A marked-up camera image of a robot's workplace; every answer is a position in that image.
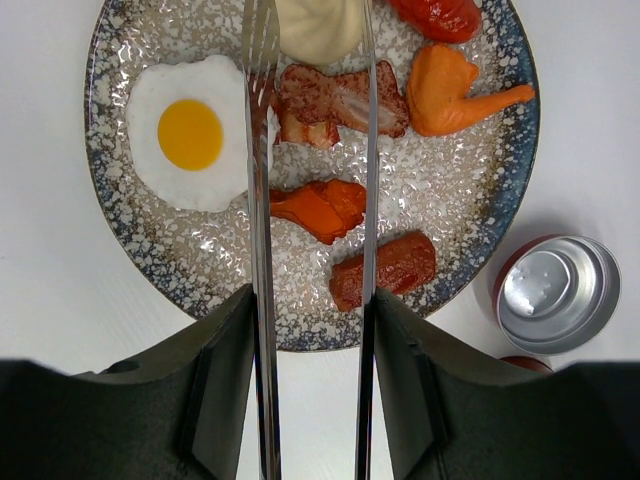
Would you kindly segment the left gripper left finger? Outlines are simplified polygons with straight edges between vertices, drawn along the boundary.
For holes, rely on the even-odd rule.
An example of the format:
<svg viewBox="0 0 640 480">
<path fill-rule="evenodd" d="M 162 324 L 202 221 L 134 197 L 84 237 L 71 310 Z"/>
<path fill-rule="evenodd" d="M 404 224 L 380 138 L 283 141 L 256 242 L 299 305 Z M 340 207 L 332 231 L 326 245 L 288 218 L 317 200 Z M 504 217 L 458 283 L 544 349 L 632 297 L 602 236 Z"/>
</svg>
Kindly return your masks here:
<svg viewBox="0 0 640 480">
<path fill-rule="evenodd" d="M 232 479 L 254 356 L 253 292 L 100 373 L 1 364 L 5 479 Z"/>
</svg>

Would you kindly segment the metal serving tongs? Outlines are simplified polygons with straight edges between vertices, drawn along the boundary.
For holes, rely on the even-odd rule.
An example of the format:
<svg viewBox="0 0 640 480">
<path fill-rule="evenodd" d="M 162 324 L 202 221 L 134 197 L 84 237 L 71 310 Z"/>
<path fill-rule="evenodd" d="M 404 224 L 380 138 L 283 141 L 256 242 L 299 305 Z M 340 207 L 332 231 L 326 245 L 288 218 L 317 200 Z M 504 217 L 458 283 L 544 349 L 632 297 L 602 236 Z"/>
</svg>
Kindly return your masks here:
<svg viewBox="0 0 640 480">
<path fill-rule="evenodd" d="M 363 51 L 368 67 L 369 94 L 363 309 L 355 453 L 355 476 L 358 479 L 367 479 L 371 475 L 379 186 L 378 75 L 369 5 L 363 7 L 363 15 Z M 255 361 L 260 427 L 260 476 L 263 479 L 278 479 L 281 476 L 281 445 L 268 176 L 268 154 L 272 143 L 269 139 L 270 123 L 267 118 L 280 53 L 280 26 L 275 3 L 245 2 L 241 34 L 245 77 L 252 283 L 257 329 Z"/>
</svg>

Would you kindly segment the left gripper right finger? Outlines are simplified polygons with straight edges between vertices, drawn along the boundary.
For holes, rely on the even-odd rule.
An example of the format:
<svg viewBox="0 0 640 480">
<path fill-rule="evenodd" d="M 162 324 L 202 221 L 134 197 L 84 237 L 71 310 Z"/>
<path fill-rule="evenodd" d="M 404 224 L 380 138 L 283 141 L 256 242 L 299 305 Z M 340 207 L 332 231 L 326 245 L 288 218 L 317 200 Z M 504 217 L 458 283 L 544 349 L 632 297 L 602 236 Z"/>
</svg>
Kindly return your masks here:
<svg viewBox="0 0 640 480">
<path fill-rule="evenodd" d="M 537 373 L 486 355 L 379 290 L 375 355 L 397 479 L 635 479 L 639 367 Z"/>
</svg>

